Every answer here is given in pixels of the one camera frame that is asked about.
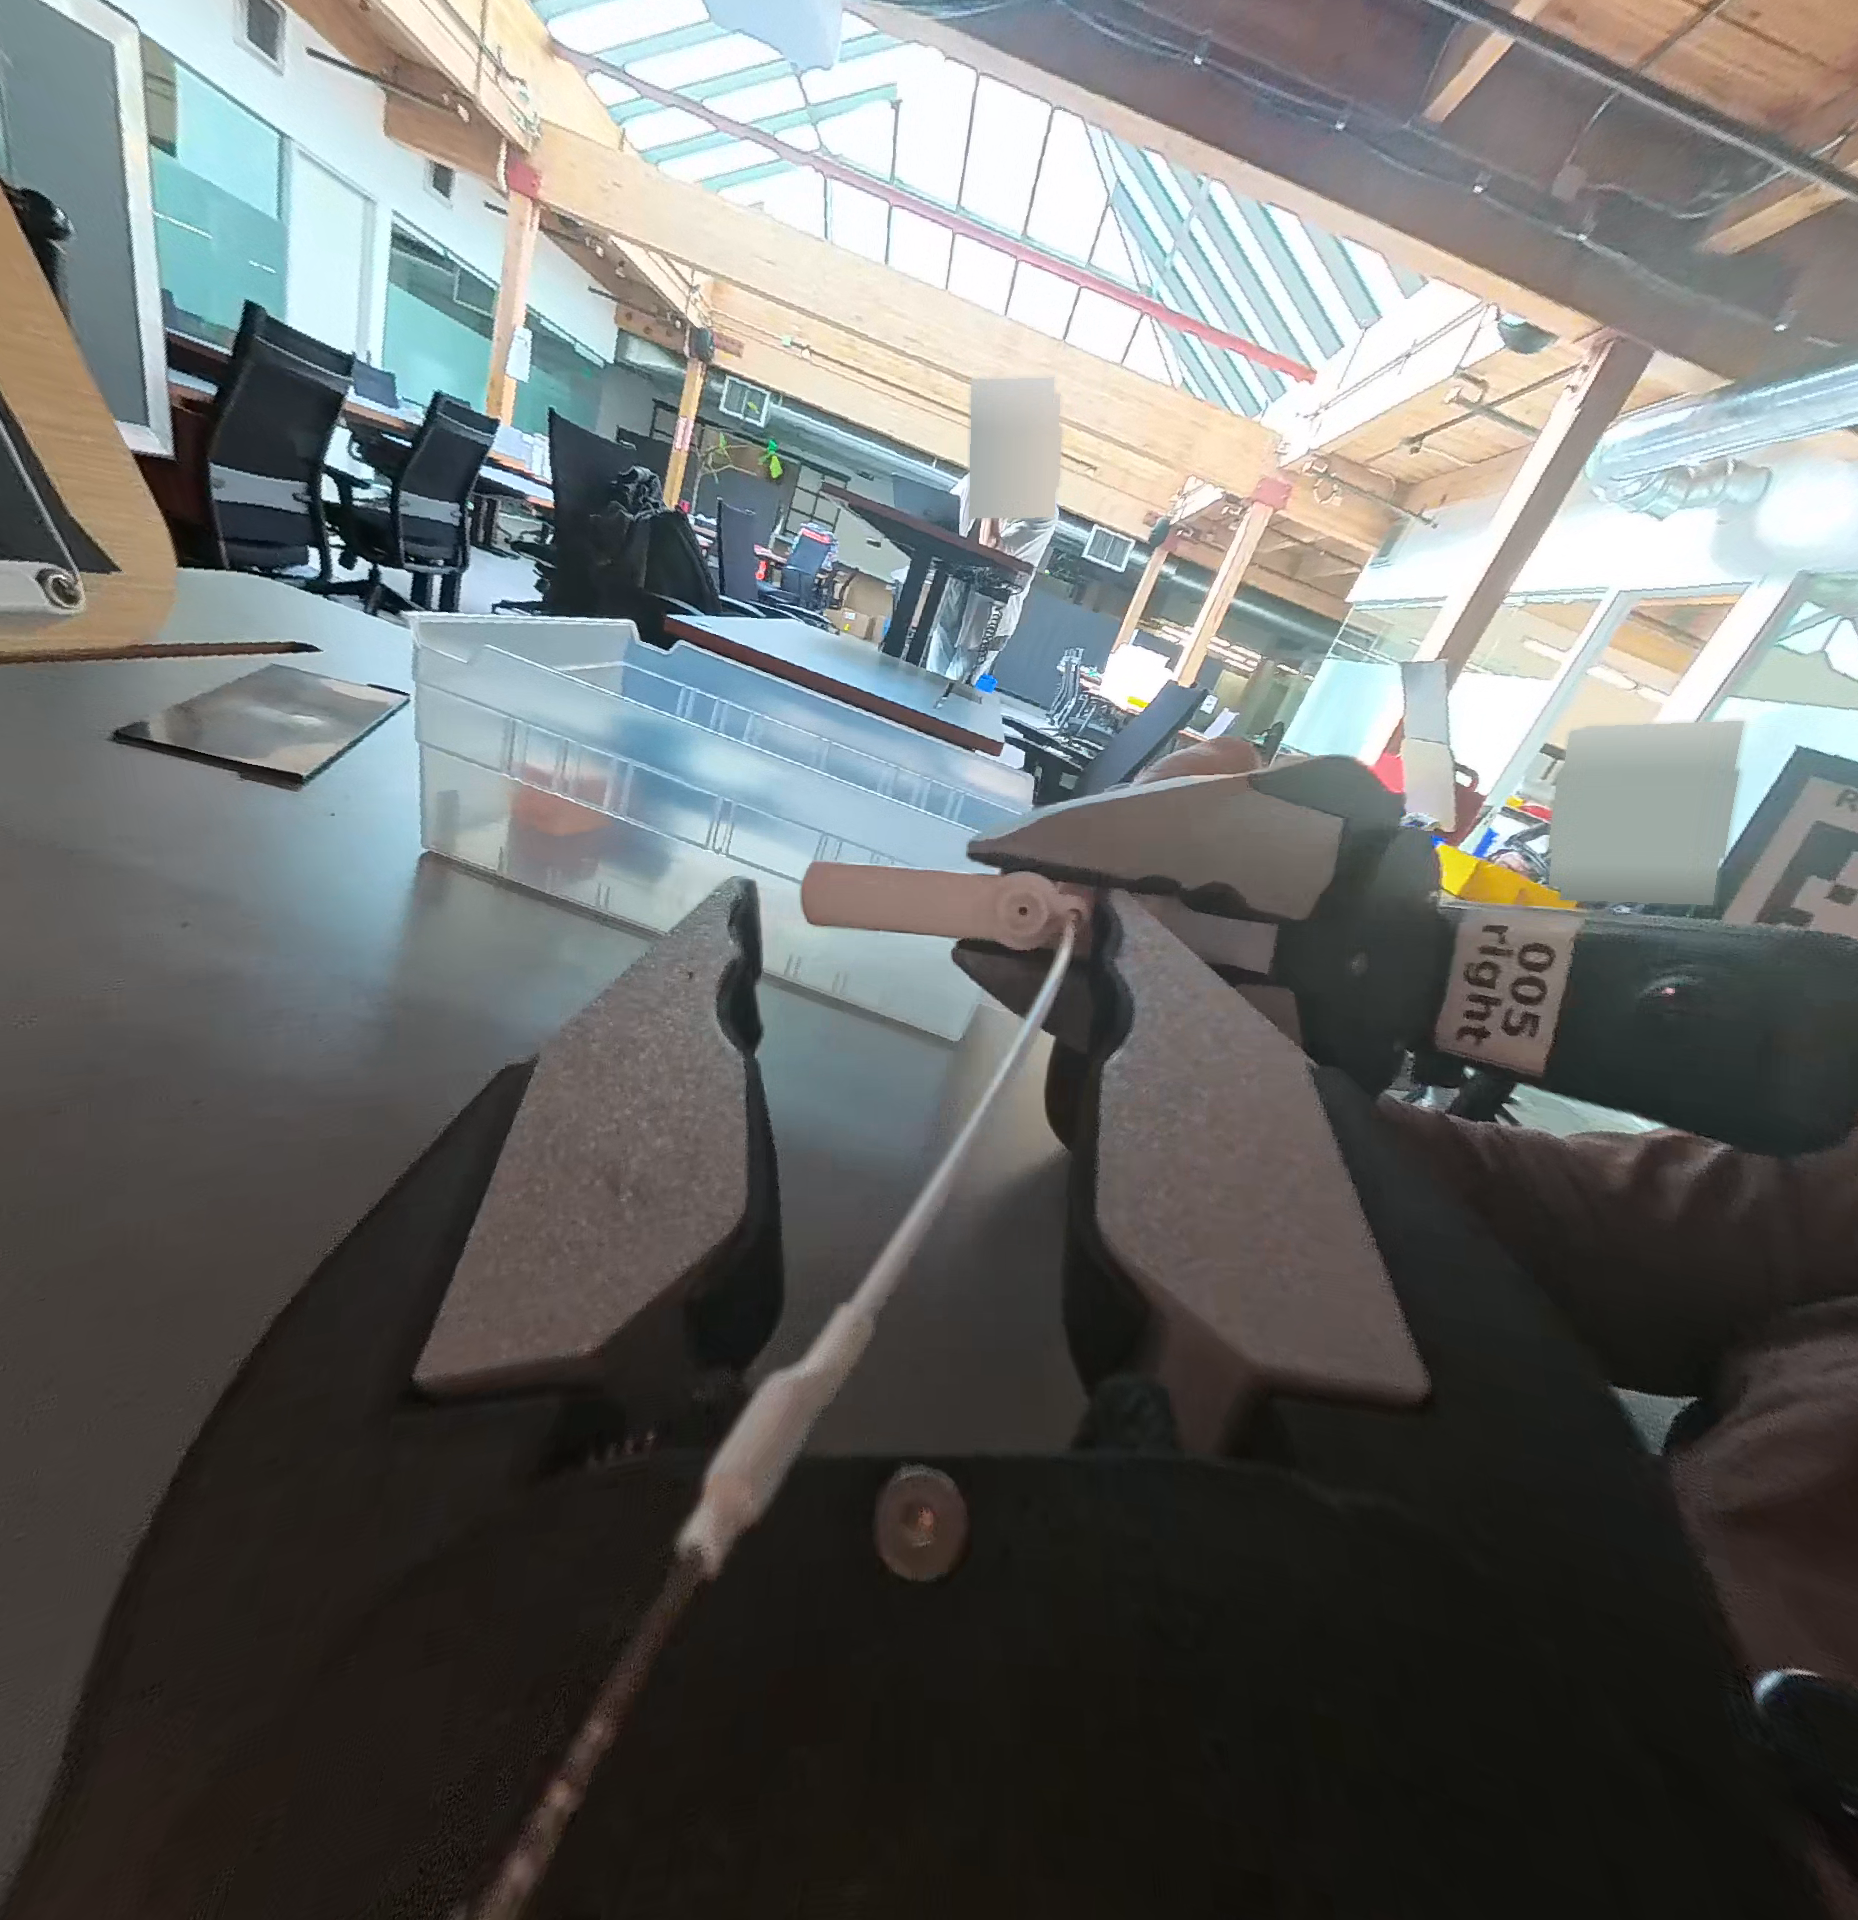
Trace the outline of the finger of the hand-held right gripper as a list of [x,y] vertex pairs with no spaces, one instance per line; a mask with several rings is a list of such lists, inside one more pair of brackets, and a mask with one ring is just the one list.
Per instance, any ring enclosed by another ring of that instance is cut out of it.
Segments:
[[1345,755],[1261,773],[1135,780],[980,836],[967,857],[1237,920],[1313,920],[1403,827],[1403,804]]
[[[1220,973],[1237,996],[1256,1006],[1291,1044],[1304,1040],[1298,1001],[1293,992],[1275,981],[1276,925],[1205,915],[1173,898],[1138,898],[1135,903]],[[1024,1016],[1050,966],[1050,951],[957,945],[952,962],[986,996]],[[1086,1051],[1091,1024],[1094,1003],[1086,973],[1074,966],[1043,1028],[1061,1049]]]

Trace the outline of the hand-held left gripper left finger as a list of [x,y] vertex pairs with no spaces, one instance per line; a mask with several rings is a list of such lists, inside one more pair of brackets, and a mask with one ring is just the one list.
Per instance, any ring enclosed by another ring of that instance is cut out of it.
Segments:
[[742,1400],[783,1305],[759,893],[722,882],[540,1049],[414,1366],[432,1400]]

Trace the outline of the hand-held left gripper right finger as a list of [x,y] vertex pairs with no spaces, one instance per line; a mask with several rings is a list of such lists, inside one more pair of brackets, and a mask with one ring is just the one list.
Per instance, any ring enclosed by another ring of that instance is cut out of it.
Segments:
[[1432,1392],[1318,1075],[1139,899],[1096,904],[1063,1323],[1087,1396],[1139,1383],[1183,1450],[1239,1450],[1276,1400],[1411,1412]]

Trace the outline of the clear plastic bin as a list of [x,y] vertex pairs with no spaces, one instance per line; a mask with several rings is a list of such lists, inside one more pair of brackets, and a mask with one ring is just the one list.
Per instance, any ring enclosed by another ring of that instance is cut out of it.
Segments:
[[[666,935],[722,882],[762,907],[764,977],[954,1044],[977,986],[902,935],[814,926],[816,859],[964,871],[1021,817],[1027,773],[627,619],[411,615],[421,848],[471,873]],[[611,825],[544,840],[516,786],[592,799]]]

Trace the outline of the person's right forearm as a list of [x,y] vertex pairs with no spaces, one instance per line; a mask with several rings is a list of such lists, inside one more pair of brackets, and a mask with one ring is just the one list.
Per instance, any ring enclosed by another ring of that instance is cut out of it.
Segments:
[[1564,1310],[1615,1386],[1704,1396],[1803,1308],[1858,1300],[1858,1123],[1808,1158],[1688,1133],[1457,1120],[1380,1101],[1391,1138]]

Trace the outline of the black mesh office chair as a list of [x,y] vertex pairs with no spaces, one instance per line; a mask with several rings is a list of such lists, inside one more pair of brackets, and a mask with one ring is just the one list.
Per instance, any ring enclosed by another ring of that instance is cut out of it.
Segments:
[[1035,805],[1100,799],[1112,789],[1133,783],[1173,748],[1201,706],[1205,692],[1200,687],[1173,681],[1106,741],[1065,738],[1048,747],[1042,755],[1043,772],[1035,780]]

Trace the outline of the dark standing desk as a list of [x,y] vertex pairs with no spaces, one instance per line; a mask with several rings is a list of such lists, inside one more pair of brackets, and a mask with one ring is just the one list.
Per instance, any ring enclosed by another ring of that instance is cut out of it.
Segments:
[[964,582],[991,602],[1006,602],[1014,589],[1035,576],[1032,560],[1021,560],[985,541],[972,541],[877,498],[852,493],[841,483],[822,483],[821,493],[869,524],[884,541],[910,555],[905,586],[892,594],[892,619],[883,653],[910,667],[925,667],[933,649],[934,623],[949,582]]

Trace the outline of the person's torso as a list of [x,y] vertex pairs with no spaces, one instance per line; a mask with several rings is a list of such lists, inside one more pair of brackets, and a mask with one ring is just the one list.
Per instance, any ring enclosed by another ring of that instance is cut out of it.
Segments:
[[1858,1693],[1858,1295],[1785,1314],[1702,1406],[1667,1473],[1744,1672]]

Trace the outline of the dark glossy flat plate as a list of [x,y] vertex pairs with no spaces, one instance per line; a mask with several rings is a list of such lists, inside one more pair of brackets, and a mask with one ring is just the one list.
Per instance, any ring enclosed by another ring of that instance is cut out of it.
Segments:
[[113,741],[300,789],[410,703],[411,696],[391,687],[269,665],[127,722]]

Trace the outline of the black office chair with jacket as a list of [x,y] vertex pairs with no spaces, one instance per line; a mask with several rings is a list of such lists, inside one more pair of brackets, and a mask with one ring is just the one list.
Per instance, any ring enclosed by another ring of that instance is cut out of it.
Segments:
[[551,415],[551,558],[540,610],[627,619],[648,645],[675,645],[671,618],[716,615],[695,526],[663,498],[659,475],[624,449]]

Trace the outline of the computer monitor with stand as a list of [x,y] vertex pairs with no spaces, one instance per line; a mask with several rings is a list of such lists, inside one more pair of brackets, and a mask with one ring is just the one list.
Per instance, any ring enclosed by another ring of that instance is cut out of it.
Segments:
[[0,179],[0,661],[157,655],[177,560]]

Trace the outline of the grey framed board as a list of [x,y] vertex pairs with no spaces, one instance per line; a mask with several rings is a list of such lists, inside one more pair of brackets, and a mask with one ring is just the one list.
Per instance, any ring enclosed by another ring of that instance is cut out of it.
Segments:
[[124,444],[172,456],[142,28],[104,2],[0,2],[2,173],[73,235],[62,305]]

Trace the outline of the silver air duct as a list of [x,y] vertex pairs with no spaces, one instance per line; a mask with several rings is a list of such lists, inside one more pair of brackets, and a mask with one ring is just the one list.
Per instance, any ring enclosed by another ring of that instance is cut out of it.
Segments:
[[1858,353],[1831,365],[1675,400],[1620,418],[1593,447],[1588,490],[1637,515],[1754,508],[1774,447],[1858,430]]

